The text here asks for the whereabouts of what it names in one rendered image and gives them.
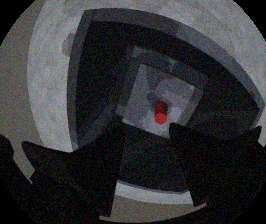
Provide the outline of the dark red peg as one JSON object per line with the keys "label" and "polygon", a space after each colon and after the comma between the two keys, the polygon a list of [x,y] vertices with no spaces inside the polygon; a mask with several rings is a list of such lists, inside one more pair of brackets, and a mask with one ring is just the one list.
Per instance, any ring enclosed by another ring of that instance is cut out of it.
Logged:
{"label": "dark red peg", "polygon": [[168,115],[166,115],[165,101],[160,101],[156,104],[156,123],[164,124],[168,120]]}

